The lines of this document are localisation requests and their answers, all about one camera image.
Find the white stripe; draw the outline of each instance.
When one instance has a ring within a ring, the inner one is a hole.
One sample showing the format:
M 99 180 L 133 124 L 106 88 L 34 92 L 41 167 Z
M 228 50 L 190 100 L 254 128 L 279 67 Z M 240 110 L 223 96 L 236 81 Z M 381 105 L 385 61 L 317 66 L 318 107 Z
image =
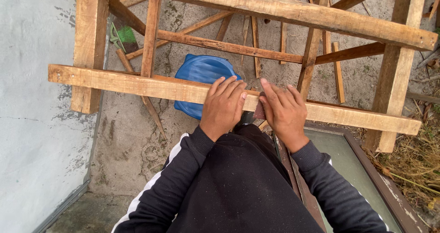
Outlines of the white stripe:
M 169 162 L 168 162 L 167 166 L 171 163 L 171 161 L 174 159 L 174 157 L 176 157 L 177 154 L 179 153 L 179 151 L 182 149 L 182 147 L 180 146 L 180 142 L 182 141 L 182 138 L 184 138 L 186 136 L 189 136 L 189 134 L 188 133 L 184 133 L 182 136 L 180 136 L 179 143 L 177 143 L 177 145 L 175 145 L 173 147 L 173 149 L 171 149 L 171 152 L 169 153 Z M 153 178 L 151 178 L 151 180 L 146 183 L 146 185 L 143 188 L 143 190 L 130 203 L 130 206 L 129 206 L 128 210 L 127 210 L 127 214 L 125 214 L 121 219 L 119 219 L 119 221 L 114 225 L 113 230 L 111 231 L 112 233 L 114 232 L 114 230 L 116 229 L 116 227 L 120 223 L 129 220 L 129 214 L 134 212 L 136 210 L 136 208 L 138 207 L 139 203 L 140 203 L 140 201 L 139 201 L 140 196 L 142 196 L 144 191 L 151 189 L 151 187 L 156 183 L 157 179 L 159 179 L 159 177 L 161 176 L 161 173 L 162 173 L 162 170 L 157 172 L 157 174 L 155 174 L 153 176 Z

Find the person's right hand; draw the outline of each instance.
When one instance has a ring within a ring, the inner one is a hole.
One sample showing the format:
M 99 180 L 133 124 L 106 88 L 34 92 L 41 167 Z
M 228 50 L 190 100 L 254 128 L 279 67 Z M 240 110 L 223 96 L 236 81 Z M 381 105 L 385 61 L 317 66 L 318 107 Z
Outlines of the person's right hand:
M 307 109 L 301 94 L 292 86 L 282 90 L 270 84 L 265 78 L 260 79 L 266 96 L 260 96 L 266 114 L 267 123 L 284 142 L 291 153 L 299 151 L 309 139 L 304 134 Z

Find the black jacket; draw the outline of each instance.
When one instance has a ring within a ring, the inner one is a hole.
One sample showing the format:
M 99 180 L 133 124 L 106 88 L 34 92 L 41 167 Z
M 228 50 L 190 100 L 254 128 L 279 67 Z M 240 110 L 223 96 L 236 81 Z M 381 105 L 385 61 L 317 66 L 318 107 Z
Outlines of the black jacket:
M 379 215 L 312 142 L 292 154 L 334 232 L 386 232 Z M 253 141 L 197 127 L 131 202 L 113 232 L 322 232 Z

